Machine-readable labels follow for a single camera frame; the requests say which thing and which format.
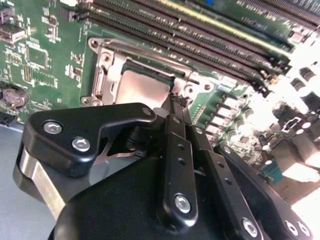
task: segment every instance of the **motherboard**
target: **motherboard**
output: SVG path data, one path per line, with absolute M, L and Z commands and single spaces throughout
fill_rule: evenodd
M 0 0 L 0 123 L 175 93 L 268 183 L 315 182 L 319 25 L 318 0 Z

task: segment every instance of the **gray table surface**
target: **gray table surface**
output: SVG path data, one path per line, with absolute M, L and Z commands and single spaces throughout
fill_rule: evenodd
M 21 135 L 0 127 L 0 239 L 45 240 L 55 219 L 47 206 L 19 190 L 12 177 Z

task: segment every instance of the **white connector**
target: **white connector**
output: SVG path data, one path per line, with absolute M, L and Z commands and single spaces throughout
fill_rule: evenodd
M 78 4 L 78 0 L 60 0 L 60 2 L 68 5 L 69 7 L 75 7 Z

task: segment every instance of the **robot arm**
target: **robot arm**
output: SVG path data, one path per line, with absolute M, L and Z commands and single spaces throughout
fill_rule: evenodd
M 103 159 L 144 157 L 92 186 Z M 46 203 L 53 240 L 311 240 L 291 208 L 227 145 L 212 149 L 183 98 L 38 112 L 14 179 Z

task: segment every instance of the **screw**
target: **screw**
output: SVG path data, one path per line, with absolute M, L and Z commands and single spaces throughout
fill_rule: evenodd
M 72 147 L 80 152 L 86 152 L 90 149 L 90 142 L 84 137 L 76 137 L 72 140 Z
M 148 108 L 142 108 L 142 110 L 143 110 L 143 112 L 145 113 L 145 114 L 147 114 L 148 116 L 151 116 L 151 111 L 148 109 Z
M 95 107 L 98 107 L 98 106 L 101 106 L 102 103 L 100 101 L 95 100 L 95 101 L 93 101 L 92 105 Z
M 177 117 L 173 117 L 173 121 L 175 121 L 177 124 L 181 123 L 180 120 Z
M 88 103 L 89 103 L 89 100 L 88 100 L 88 98 L 82 98 L 82 102 L 83 102 L 84 104 L 88 104 Z
M 62 131 L 62 126 L 59 123 L 49 121 L 43 125 L 43 129 L 48 134 L 59 134 Z
M 308 237 L 310 237 L 310 231 L 308 230 L 308 228 L 306 228 L 305 225 L 303 225 L 301 222 L 298 221 L 298 226 L 300 227 L 301 231 Z
M 105 53 L 101 56 L 101 59 L 105 62 L 108 62 L 110 60 L 110 55 L 108 53 Z
M 242 225 L 244 229 L 251 235 L 251 237 L 256 238 L 258 236 L 258 230 L 256 226 L 247 218 L 242 219 Z
M 285 221 L 286 226 L 289 228 L 290 232 L 292 232 L 293 235 L 298 236 L 298 230 L 296 229 L 296 227 L 289 221 Z
M 98 45 L 99 45 L 96 40 L 92 40 L 92 41 L 90 42 L 90 44 L 91 44 L 91 47 L 93 47 L 94 49 L 96 49 L 96 48 L 98 47 Z
M 190 202 L 185 196 L 177 195 L 174 198 L 174 203 L 180 212 L 187 214 L 191 210 Z
M 224 150 L 227 154 L 230 154 L 230 153 L 231 153 L 230 149 L 229 149 L 227 146 L 223 146 L 223 150 Z
M 195 128 L 195 131 L 196 131 L 198 134 L 202 134 L 202 130 L 201 130 L 199 127 L 196 127 L 196 128 Z

